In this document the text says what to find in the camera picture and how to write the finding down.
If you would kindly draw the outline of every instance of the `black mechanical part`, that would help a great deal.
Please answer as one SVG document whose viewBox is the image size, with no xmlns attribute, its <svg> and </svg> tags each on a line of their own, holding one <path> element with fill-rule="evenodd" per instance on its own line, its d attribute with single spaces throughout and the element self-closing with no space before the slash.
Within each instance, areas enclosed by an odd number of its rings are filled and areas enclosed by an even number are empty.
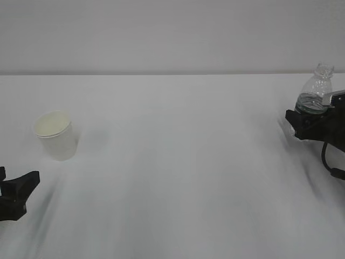
<svg viewBox="0 0 345 259">
<path fill-rule="evenodd" d="M 330 168 L 325 158 L 328 144 L 345 152 L 345 96 L 337 96 L 332 105 L 334 107 L 318 115 L 287 110 L 285 118 L 295 129 L 295 136 L 298 139 L 324 142 L 321 152 L 323 165 L 333 177 L 345 180 L 345 171 Z"/>
<path fill-rule="evenodd" d="M 19 220 L 26 213 L 26 201 L 40 182 L 39 172 L 4 181 L 6 172 L 0 167 L 0 221 Z"/>
</svg>

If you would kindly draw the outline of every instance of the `cup rim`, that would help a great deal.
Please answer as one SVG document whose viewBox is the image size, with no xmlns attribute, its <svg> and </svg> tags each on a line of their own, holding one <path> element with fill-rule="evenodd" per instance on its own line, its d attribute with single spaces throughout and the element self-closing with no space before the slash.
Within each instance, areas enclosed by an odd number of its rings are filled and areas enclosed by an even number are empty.
<svg viewBox="0 0 345 259">
<path fill-rule="evenodd" d="M 35 130 L 35 126 L 37 124 L 37 122 L 44 116 L 48 115 L 48 114 L 51 114 L 51 113 L 54 113 L 54 112 L 60 112 L 60 113 L 63 113 L 64 115 L 66 115 L 69 119 L 69 123 L 66 125 L 66 127 L 64 127 L 61 131 L 57 132 L 57 133 L 54 133 L 54 134 L 49 134 L 49 135 L 40 135 L 40 134 L 37 134 L 36 130 Z M 51 112 L 46 112 L 44 114 L 42 114 L 40 117 L 38 117 L 35 122 L 33 123 L 32 125 L 32 131 L 34 132 L 34 134 L 39 137 L 39 138 L 53 138 L 53 137 L 57 137 L 58 135 L 61 135 L 62 133 L 64 133 L 69 127 L 70 125 L 72 124 L 71 122 L 71 119 L 70 117 L 68 116 L 68 114 L 64 111 L 51 111 Z"/>
</svg>

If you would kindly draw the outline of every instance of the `clear plastic bottle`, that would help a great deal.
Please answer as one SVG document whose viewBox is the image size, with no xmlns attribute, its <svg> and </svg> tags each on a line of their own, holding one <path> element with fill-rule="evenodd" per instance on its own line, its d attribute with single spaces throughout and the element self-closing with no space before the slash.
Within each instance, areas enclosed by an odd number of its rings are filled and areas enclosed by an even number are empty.
<svg viewBox="0 0 345 259">
<path fill-rule="evenodd" d="M 295 111 L 309 114 L 322 114 L 327 107 L 322 106 L 322 98 L 326 93 L 332 91 L 332 82 L 330 78 L 333 76 L 334 66 L 320 63 L 314 75 L 303 86 L 298 96 Z"/>
</svg>

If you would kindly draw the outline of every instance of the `paper cup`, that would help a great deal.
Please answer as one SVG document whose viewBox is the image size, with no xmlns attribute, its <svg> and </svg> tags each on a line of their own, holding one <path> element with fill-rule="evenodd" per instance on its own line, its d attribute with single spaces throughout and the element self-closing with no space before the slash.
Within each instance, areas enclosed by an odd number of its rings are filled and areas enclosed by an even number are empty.
<svg viewBox="0 0 345 259">
<path fill-rule="evenodd" d="M 54 111 L 42 115 L 35 122 L 33 130 L 53 159 L 64 161 L 75 154 L 77 142 L 67 113 Z"/>
</svg>

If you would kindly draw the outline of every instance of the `bottle neck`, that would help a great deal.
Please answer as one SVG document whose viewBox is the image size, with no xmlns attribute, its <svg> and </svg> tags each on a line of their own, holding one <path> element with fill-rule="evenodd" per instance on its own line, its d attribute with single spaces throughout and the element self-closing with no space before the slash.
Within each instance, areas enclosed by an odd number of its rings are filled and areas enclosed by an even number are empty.
<svg viewBox="0 0 345 259">
<path fill-rule="evenodd" d="M 320 74 L 317 71 L 314 71 L 314 77 L 319 80 L 329 80 L 333 74 Z"/>
</svg>

